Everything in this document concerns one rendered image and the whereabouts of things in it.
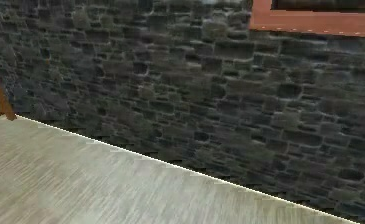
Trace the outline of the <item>red-brown framed window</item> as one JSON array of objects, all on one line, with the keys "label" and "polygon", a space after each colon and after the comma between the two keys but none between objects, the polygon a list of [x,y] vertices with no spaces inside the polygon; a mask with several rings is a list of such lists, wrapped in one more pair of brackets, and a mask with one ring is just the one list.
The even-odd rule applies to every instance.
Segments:
[{"label": "red-brown framed window", "polygon": [[273,0],[253,0],[249,28],[365,37],[365,13],[273,10]]}]

